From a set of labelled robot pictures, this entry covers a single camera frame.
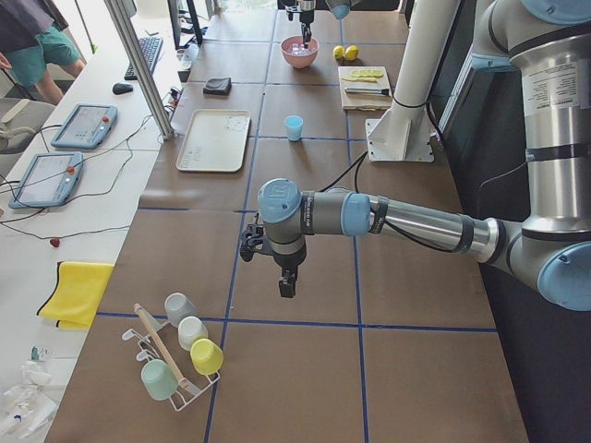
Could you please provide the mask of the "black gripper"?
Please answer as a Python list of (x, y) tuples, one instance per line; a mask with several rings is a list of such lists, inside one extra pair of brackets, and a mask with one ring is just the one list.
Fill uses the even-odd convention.
[(305, 244), (275, 245), (272, 256), (275, 263), (282, 268), (282, 276), (278, 281), (280, 296), (294, 298), (296, 275), (299, 265), (307, 256), (307, 246)]
[(297, 0), (297, 6), (299, 21), (302, 23), (302, 44), (307, 49), (312, 38), (310, 24), (314, 21), (315, 0)]

